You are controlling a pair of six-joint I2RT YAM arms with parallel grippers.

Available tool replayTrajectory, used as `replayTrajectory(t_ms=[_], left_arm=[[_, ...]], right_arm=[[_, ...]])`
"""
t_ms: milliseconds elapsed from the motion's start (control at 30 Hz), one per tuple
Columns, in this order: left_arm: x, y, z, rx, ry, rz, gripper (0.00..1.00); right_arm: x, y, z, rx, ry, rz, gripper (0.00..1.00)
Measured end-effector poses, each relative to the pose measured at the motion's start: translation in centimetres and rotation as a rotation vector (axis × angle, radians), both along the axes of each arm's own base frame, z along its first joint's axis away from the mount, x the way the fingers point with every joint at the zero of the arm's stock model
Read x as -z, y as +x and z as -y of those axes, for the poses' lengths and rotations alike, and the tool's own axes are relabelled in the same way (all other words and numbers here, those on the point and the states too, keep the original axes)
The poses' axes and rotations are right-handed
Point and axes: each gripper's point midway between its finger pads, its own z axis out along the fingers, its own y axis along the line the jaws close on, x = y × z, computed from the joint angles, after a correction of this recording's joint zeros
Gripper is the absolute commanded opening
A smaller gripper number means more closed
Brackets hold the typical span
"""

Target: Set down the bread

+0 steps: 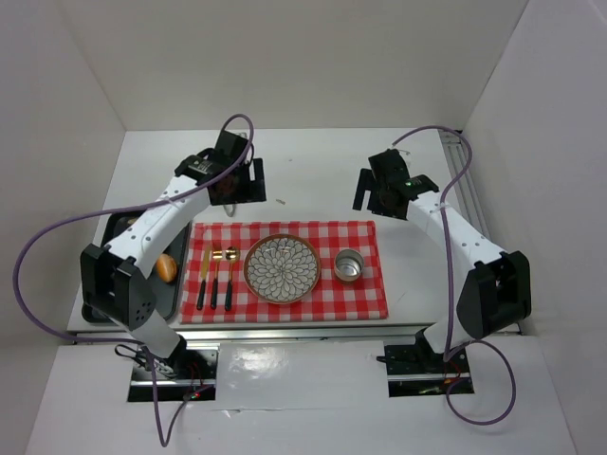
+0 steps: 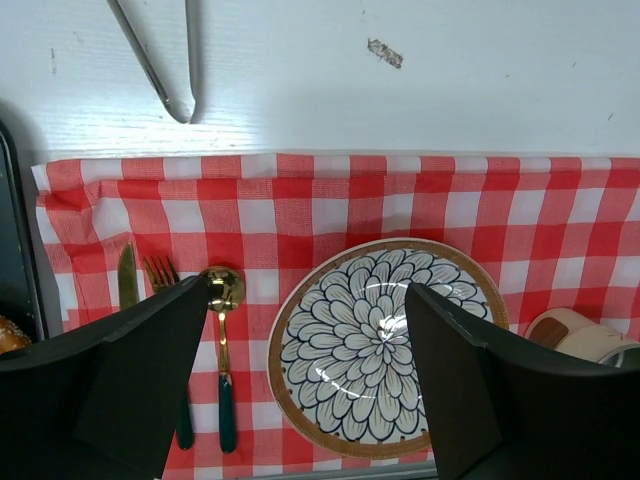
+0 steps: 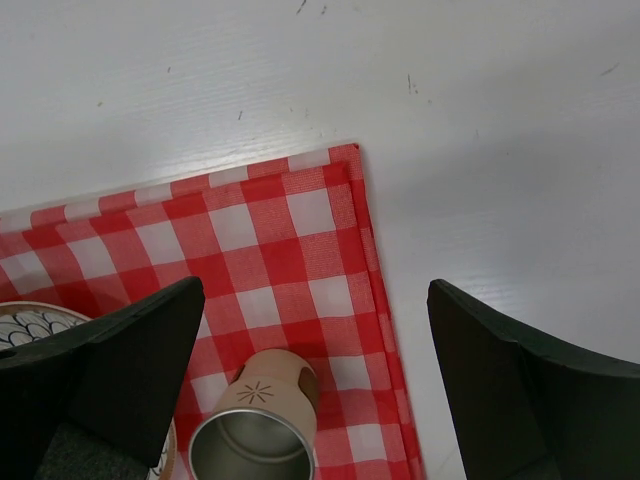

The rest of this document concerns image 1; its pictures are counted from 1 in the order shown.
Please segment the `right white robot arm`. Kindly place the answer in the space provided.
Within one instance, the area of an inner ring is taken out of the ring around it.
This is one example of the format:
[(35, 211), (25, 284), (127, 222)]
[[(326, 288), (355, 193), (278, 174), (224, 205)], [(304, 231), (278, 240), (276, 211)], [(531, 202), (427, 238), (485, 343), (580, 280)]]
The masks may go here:
[(369, 164), (359, 173), (354, 209), (415, 224), (451, 252), (452, 262), (453, 301), (447, 315), (418, 331), (413, 344), (380, 356), (389, 373), (441, 373), (447, 350), (530, 316), (530, 265), (522, 252), (508, 253), (485, 238), (442, 200), (427, 175), (410, 175), (399, 151), (373, 155)]

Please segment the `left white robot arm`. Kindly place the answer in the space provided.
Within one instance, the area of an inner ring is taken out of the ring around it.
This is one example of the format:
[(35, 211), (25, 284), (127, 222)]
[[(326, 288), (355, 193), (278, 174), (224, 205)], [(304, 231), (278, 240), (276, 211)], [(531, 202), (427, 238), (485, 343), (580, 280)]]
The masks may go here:
[(241, 166), (251, 146), (243, 136), (223, 131), (213, 147), (185, 158), (175, 168), (156, 205), (103, 246), (81, 254), (83, 302), (127, 331), (172, 373), (188, 371), (197, 355), (156, 310), (148, 278), (164, 250), (200, 212), (212, 204), (209, 186)]

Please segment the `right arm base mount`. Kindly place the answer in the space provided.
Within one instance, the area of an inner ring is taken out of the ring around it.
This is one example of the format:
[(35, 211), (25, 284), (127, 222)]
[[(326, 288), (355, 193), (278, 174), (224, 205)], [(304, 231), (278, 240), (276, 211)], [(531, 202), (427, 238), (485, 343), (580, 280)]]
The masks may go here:
[(376, 361), (385, 366), (389, 396), (438, 396), (448, 390), (454, 394), (473, 394), (468, 356), (465, 351), (448, 362), (421, 339), (385, 344)]

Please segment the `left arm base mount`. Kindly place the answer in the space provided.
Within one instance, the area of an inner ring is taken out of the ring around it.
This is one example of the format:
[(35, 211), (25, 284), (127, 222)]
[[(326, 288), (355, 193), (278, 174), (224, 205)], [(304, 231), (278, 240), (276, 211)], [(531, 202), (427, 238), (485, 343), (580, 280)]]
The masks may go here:
[[(151, 367), (141, 349), (125, 344), (115, 346), (117, 356), (132, 362), (132, 372), (127, 401), (130, 403), (151, 403), (153, 382)], [(216, 375), (219, 350), (217, 348), (192, 350), (193, 359), (183, 367), (175, 369), (158, 359), (154, 360), (158, 402), (178, 402), (184, 396), (190, 401), (214, 401), (216, 397)]]

